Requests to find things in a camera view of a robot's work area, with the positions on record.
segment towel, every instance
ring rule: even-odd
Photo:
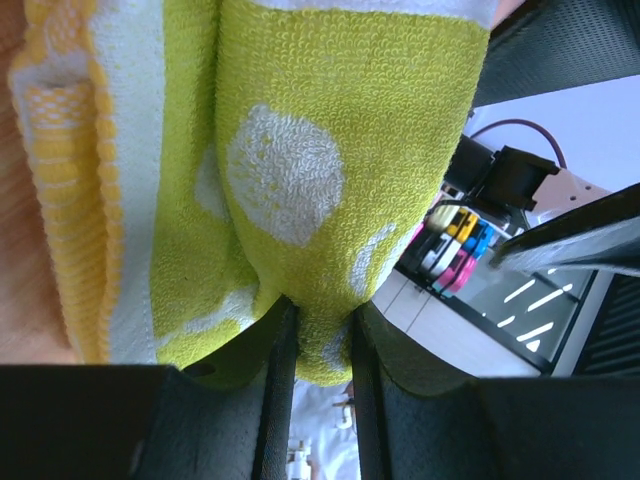
[[[27,0],[10,86],[69,340],[184,367],[300,307],[297,374],[438,191],[496,0]]]

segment white object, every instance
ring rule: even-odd
[[[287,463],[287,480],[311,480],[310,454],[311,448],[301,441],[293,451],[293,460]]]
[[[333,397],[334,426],[340,430],[347,430],[353,426],[351,406],[348,402],[349,395],[346,393]]]
[[[453,221],[456,213],[458,213],[460,207],[455,205],[445,205],[438,207],[435,211],[429,215],[425,227],[434,232],[442,232],[447,229],[449,224]]]
[[[533,195],[537,202],[532,212],[526,212],[531,228],[548,222],[573,209],[606,197],[610,192],[560,169],[557,175],[547,175]]]
[[[460,250],[460,242],[443,233],[433,250],[425,255],[420,270],[432,278],[438,278],[444,272]]]

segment black panel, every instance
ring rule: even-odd
[[[0,479],[283,480],[295,325],[282,298],[184,373],[0,366]]]
[[[475,106],[640,74],[637,0],[528,0],[495,30]]]
[[[640,377],[640,278],[613,278],[574,373]]]
[[[371,304],[352,358],[365,479],[640,478],[638,380],[472,379]]]

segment white polka dot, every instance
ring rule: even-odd
[[[395,230],[395,223],[390,223],[382,227],[358,251],[356,261],[353,264],[353,268],[351,269],[349,283],[351,284],[351,288],[353,288],[354,293],[359,298],[364,298],[367,296],[367,277],[369,274],[369,266],[371,265],[371,260],[373,259],[373,254],[375,253],[378,246]]]
[[[345,351],[345,342],[349,334],[351,324],[344,325],[335,337],[322,348],[322,359],[329,364],[329,368],[334,372],[344,372],[347,365],[344,363],[342,355]]]
[[[258,105],[229,146],[227,177],[254,225],[304,247],[340,204],[342,167],[328,131]]]
[[[405,233],[400,238],[400,240],[398,240],[398,242],[395,244],[393,249],[391,249],[391,253],[387,257],[387,260],[385,261],[384,265],[380,269],[380,273],[378,274],[378,279],[376,280],[376,291],[382,286],[384,281],[387,279],[387,277],[391,273],[391,270],[393,270],[393,267],[398,262],[400,255],[402,255],[404,251],[407,249],[407,247],[409,246],[409,243],[413,238],[413,233],[416,231],[416,228],[418,228],[418,225],[411,228],[411,230]]]
[[[235,320],[241,330],[249,328],[256,320],[253,315],[253,303],[258,293],[258,286],[251,285],[231,292],[222,302],[218,310],[209,315],[188,321],[178,332],[169,333],[156,339],[156,348],[165,347],[180,333],[208,332],[225,320]]]
[[[202,163],[196,174],[196,201],[214,217],[229,220],[229,210],[220,183],[220,171],[216,160],[216,149],[209,145],[202,155]]]

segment purple cable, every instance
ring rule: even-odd
[[[558,141],[553,137],[553,135],[551,135],[551,133],[549,133],[549,131],[546,128],[542,127],[541,125],[538,125],[535,122],[531,122],[529,120],[523,120],[520,118],[510,118],[508,120],[500,120],[498,122],[494,122],[490,125],[487,125],[486,127],[482,127],[480,130],[478,130],[476,133],[471,135],[471,137],[469,138],[472,138],[472,139],[476,138],[477,136],[482,135],[483,133],[488,132],[489,130],[493,130],[496,127],[501,127],[502,125],[524,125],[525,127],[533,128],[538,133],[540,133],[544,138],[546,138],[547,141],[551,144],[551,148],[553,148],[553,151],[556,154],[558,165],[560,165],[561,168],[564,168],[564,169],[567,168],[567,162],[564,158],[564,153],[562,153],[562,149],[560,148]]]

